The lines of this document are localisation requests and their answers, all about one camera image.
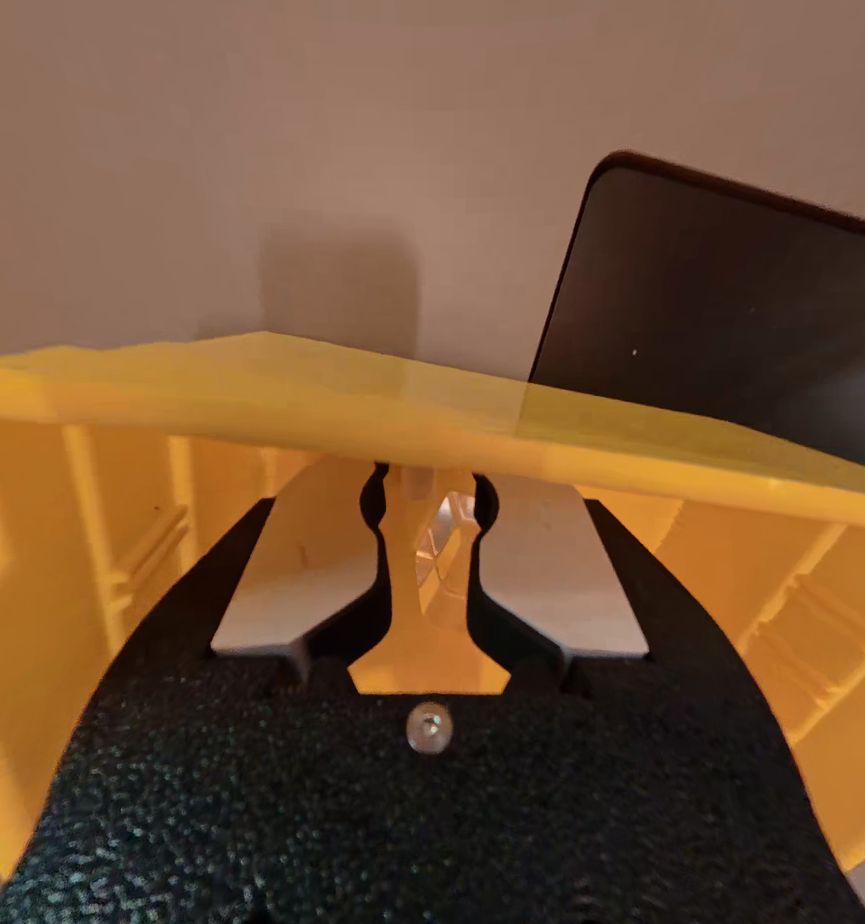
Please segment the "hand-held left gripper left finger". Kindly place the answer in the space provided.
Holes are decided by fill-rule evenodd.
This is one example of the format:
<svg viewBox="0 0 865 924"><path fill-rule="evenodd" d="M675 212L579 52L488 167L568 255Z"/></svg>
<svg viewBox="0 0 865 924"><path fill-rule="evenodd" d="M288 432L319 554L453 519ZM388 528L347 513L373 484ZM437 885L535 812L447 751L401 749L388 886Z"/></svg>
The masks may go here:
<svg viewBox="0 0 865 924"><path fill-rule="evenodd" d="M359 658L390 629L385 464L324 459L276 496L211 647Z"/></svg>

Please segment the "yellow plastic bin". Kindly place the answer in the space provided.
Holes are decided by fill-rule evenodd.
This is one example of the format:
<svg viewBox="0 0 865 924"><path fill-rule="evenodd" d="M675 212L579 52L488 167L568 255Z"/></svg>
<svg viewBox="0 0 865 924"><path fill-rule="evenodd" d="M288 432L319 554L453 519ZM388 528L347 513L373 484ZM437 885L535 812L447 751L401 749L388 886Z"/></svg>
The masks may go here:
<svg viewBox="0 0 865 924"><path fill-rule="evenodd" d="M865 861L865 466L711 418L281 334L0 357L0 884L138 620L320 456L611 502L765 685Z"/></svg>

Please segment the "dark rounded panel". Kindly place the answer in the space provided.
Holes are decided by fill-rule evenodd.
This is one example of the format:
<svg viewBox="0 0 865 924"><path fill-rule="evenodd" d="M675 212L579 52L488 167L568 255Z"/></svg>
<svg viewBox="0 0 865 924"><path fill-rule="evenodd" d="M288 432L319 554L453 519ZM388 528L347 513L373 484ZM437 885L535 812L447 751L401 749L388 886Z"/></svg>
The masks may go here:
<svg viewBox="0 0 865 924"><path fill-rule="evenodd" d="M865 219L614 152L588 179L529 382L865 466Z"/></svg>

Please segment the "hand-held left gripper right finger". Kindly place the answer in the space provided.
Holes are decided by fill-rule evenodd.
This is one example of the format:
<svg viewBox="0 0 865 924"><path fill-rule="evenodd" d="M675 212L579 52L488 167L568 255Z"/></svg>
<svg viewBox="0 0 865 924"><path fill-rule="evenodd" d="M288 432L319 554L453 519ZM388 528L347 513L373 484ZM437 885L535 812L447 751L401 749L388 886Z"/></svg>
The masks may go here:
<svg viewBox="0 0 865 924"><path fill-rule="evenodd" d="M475 474L470 636L496 663L645 658L649 644L576 488Z"/></svg>

